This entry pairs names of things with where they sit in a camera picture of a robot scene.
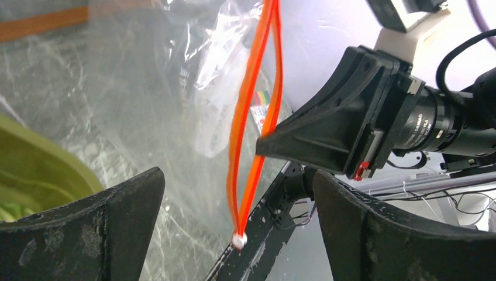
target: green container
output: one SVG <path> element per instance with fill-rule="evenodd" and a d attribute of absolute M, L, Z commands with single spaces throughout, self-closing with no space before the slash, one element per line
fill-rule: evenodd
<path fill-rule="evenodd" d="M 55 143 L 0 115 L 0 221 L 11 222 L 103 190 Z"/>

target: black bracket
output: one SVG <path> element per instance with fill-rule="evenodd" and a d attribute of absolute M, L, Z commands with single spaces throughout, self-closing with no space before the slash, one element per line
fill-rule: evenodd
<path fill-rule="evenodd" d="M 288 199 L 285 183 L 303 171 L 301 165 L 288 162 L 250 214 L 246 227 L 248 243 L 241 251 L 229 244 L 209 272 L 207 281 L 267 278 L 275 258 L 294 231 L 294 221 L 289 214 L 294 202 Z"/>
<path fill-rule="evenodd" d="M 350 179 L 371 177 L 384 167 L 424 90 L 411 67 L 384 52 L 348 47 L 322 89 L 258 139 L 256 153 Z"/>
<path fill-rule="evenodd" d="M 150 169 L 71 204 L 0 223 L 0 280 L 138 280 L 164 174 Z"/>
<path fill-rule="evenodd" d="M 334 280 L 493 280 L 496 234 L 428 220 L 318 172 L 322 238 Z"/>
<path fill-rule="evenodd" d="M 443 154 L 441 169 L 450 173 L 452 179 L 476 174 L 496 172 L 496 155 L 482 157 Z"/>

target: black cable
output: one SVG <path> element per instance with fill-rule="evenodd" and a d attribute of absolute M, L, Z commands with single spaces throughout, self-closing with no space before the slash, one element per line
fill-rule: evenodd
<path fill-rule="evenodd" d="M 472 37 L 471 39 L 465 41 L 460 46 L 454 48 L 451 52 L 449 52 L 446 57 L 439 64 L 438 70 L 436 72 L 436 83 L 438 85 L 439 90 L 444 93 L 451 101 L 461 107 L 467 107 L 463 98 L 458 94 L 452 92 L 448 89 L 446 85 L 446 70 L 449 64 L 456 58 L 459 54 L 467 50 L 469 47 L 472 47 L 476 43 L 487 39 L 489 37 L 496 36 L 496 29 L 491 29 L 486 32 L 482 32 L 479 35 Z M 483 119 L 488 122 L 493 128 L 496 128 L 496 116 L 494 116 L 491 110 L 487 107 L 487 103 L 483 100 L 482 97 L 476 97 L 474 94 L 474 100 L 478 101 L 478 108 L 474 108 L 473 110 L 483 114 Z"/>
<path fill-rule="evenodd" d="M 275 226 L 277 229 L 279 229 L 279 230 L 288 230 L 288 229 L 291 229 L 291 228 L 293 228 L 293 227 L 302 227 L 302 226 L 304 226 L 304 225 L 309 224 L 309 223 L 310 223 L 310 221 L 312 221 L 312 217 L 314 216 L 315 211 L 317 211 L 317 205 L 316 205 L 316 204 L 314 204 L 314 206 L 312 207 L 312 210 L 310 211 L 310 215 L 309 215 L 309 216 L 308 216 L 308 217 L 307 217 L 307 218 L 306 218 L 303 222 L 300 222 L 299 224 L 292 224 L 292 225 L 290 225 L 290 226 L 288 226 L 288 227 L 281 227 L 281 226 L 279 225 L 279 222 L 276 222 L 276 223 L 274 224 L 274 226 Z"/>
<path fill-rule="evenodd" d="M 457 201 L 457 200 L 456 200 L 455 198 L 453 198 L 453 196 L 452 196 L 451 194 L 449 194 L 447 191 L 444 191 L 444 193 L 445 193 L 446 195 L 448 195 L 448 196 L 449 196 L 449 198 L 450 198 L 450 199 L 452 200 L 452 202 L 454 203 L 454 208 L 455 208 L 458 212 L 460 212 L 460 213 L 467 214 L 467 215 L 479 215 L 479 214 L 481 214 L 481 213 L 485 212 L 485 210 L 482 210 L 482 211 L 479 211 L 479 212 L 476 212 L 476 213 L 471 213 L 471 212 L 462 211 L 462 210 L 460 210 L 460 208 L 459 208 L 459 204 L 460 204 L 461 199 L 463 198 L 463 196 L 465 196 L 465 194 L 462 194 L 462 195 L 461 195 L 461 197 L 460 197 L 460 199 Z M 493 208 L 487 208 L 487 209 L 488 209 L 488 210 L 493 211 L 493 212 L 496 214 L 496 210 L 495 210 L 495 209 L 493 209 Z"/>
<path fill-rule="evenodd" d="M 454 187 L 447 187 L 445 189 L 440 189 L 440 190 L 436 190 L 436 191 L 424 193 L 421 196 L 425 198 L 427 196 L 430 196 L 430 195 L 433 195 L 433 194 L 436 194 L 436 193 L 439 193 L 439 192 L 443 192 L 443 191 L 449 191 L 449 190 L 454 190 L 454 189 L 463 189 L 465 187 L 479 186 L 479 185 L 489 184 L 489 183 L 494 183 L 494 182 L 496 182 L 496 179 L 481 180 L 481 181 L 478 181 L 476 183 L 464 184 L 464 185 L 461 185 L 461 186 L 454 186 Z M 413 194 L 412 192 L 409 192 L 409 191 L 407 191 L 407 193 L 409 193 L 410 195 L 413 195 L 413 197 L 399 198 L 399 199 L 409 199 L 409 198 L 412 199 L 412 198 L 420 197 L 420 196 L 418 196 L 416 194 Z M 380 194 L 374 194 L 374 197 L 391 196 L 391 195 L 399 195 L 399 194 L 405 194 L 405 193 L 404 192 L 380 193 Z M 399 200 L 399 199 L 383 199 L 383 201 L 392 201 L 392 200 Z"/>
<path fill-rule="evenodd" d="M 439 193 L 439 192 L 443 192 L 443 191 L 446 191 L 446 190 L 448 190 L 448 189 L 438 190 L 438 191 L 435 191 L 433 193 Z M 428 196 L 427 194 L 433 194 L 433 193 L 426 193 L 426 194 L 423 194 L 421 196 L 416 196 L 416 197 L 384 199 L 383 201 L 420 201 L 420 200 L 423 200 L 423 199 L 432 200 L 432 199 L 446 198 L 446 197 L 456 196 L 456 195 L 462 195 L 462 194 L 482 193 L 482 192 L 493 191 L 493 190 L 496 190 L 496 187 L 495 188 L 492 188 L 492 189 L 486 189 L 486 190 L 464 191 L 464 192 L 460 192 L 460 193 L 454 193 L 454 194 L 451 194 L 449 196 L 443 195 L 443 196 L 435 196 L 435 197 L 431 197 L 431 198 L 426 198 Z"/>
<path fill-rule="evenodd" d="M 292 217 L 292 219 L 294 220 L 294 219 L 296 219 L 296 218 L 306 218 L 306 217 L 308 217 L 308 215 L 307 215 L 307 214 L 308 214 L 308 212 L 304 212 L 304 213 L 303 213 L 303 214 L 301 214 L 301 215 L 298 215 L 298 216 L 296 216 L 296 217 Z"/>
<path fill-rule="evenodd" d="M 421 158 L 419 160 L 419 163 L 413 165 L 413 166 L 410 166 L 410 167 L 401 167 L 401 166 L 396 166 L 396 164 L 394 164 L 393 162 L 387 160 L 386 163 L 388 163 L 391 167 L 393 168 L 397 168 L 397 169 L 402 169 L 402 170 L 418 170 L 418 169 L 421 169 L 423 167 L 425 167 L 425 165 L 427 164 L 427 155 L 425 154 L 425 152 L 421 151 Z"/>

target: camera lens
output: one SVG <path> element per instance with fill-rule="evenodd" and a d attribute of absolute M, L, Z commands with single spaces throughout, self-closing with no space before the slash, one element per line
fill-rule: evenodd
<path fill-rule="evenodd" d="M 466 96 L 470 105 L 471 95 Z M 496 152 L 496 130 L 469 109 L 460 109 L 426 87 L 399 134 L 395 149 L 485 156 Z"/>

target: transparent plastic sheet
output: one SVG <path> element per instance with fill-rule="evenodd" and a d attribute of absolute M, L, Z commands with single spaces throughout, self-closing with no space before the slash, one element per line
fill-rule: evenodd
<path fill-rule="evenodd" d="M 37 9 L 28 4 L 1 3 L 0 19 L 32 16 Z M 85 38 L 74 26 L 0 43 L 0 114 L 58 143 L 110 187 L 137 170 L 91 122 Z"/>
<path fill-rule="evenodd" d="M 92 7 L 101 3 L 94 0 Z M 139 170 L 158 166 L 164 171 L 169 198 L 164 210 L 172 201 L 228 242 L 230 122 L 261 3 L 144 1 L 132 9 L 124 0 L 116 3 L 119 11 L 95 16 L 89 24 L 92 120 Z M 266 77 L 260 75 L 256 91 L 272 89 Z M 285 107 L 282 117 L 289 114 Z M 258 135 L 249 118 L 239 197 Z M 266 162 L 256 200 L 283 165 L 281 160 Z"/>

